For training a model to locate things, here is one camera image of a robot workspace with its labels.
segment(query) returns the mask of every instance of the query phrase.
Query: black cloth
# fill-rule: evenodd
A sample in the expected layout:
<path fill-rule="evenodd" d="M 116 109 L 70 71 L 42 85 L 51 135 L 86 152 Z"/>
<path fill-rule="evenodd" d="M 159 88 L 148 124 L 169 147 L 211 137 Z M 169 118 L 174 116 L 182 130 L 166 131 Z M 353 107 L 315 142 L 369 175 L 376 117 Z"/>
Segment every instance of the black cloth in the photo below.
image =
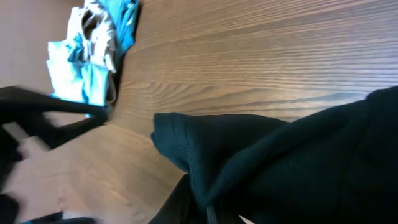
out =
<path fill-rule="evenodd" d="M 156 148 L 188 173 L 190 223 L 213 208 L 254 223 L 398 221 L 398 87 L 293 123 L 169 113 L 154 124 Z"/>

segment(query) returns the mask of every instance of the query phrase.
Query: wooden table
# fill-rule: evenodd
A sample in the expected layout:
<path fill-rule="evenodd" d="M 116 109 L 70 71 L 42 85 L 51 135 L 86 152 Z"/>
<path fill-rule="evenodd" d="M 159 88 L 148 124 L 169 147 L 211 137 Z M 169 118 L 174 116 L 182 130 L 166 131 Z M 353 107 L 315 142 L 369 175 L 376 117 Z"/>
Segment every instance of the wooden table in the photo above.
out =
<path fill-rule="evenodd" d="M 295 121 L 398 84 L 396 0 L 146 0 L 114 118 L 73 144 L 71 183 L 105 223 L 147 223 L 183 174 L 154 113 Z"/>

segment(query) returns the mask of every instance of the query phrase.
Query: blue cloth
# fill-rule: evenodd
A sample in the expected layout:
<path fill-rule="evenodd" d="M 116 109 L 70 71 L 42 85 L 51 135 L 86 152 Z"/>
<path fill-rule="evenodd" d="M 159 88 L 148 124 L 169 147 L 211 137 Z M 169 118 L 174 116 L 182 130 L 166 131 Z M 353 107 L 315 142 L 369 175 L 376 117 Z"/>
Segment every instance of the blue cloth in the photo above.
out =
<path fill-rule="evenodd" d="M 137 17 L 138 1 L 99 0 L 111 16 L 116 29 L 114 64 L 121 64 L 123 55 L 134 44 L 133 32 Z M 107 69 L 79 60 L 83 51 L 79 34 L 73 40 L 49 42 L 47 68 L 51 76 L 54 94 L 62 100 L 104 106 L 109 85 Z"/>
<path fill-rule="evenodd" d="M 112 17 L 116 28 L 116 51 L 113 56 L 119 69 L 123 55 L 134 44 L 134 29 L 138 12 L 138 0 L 98 0 Z"/>

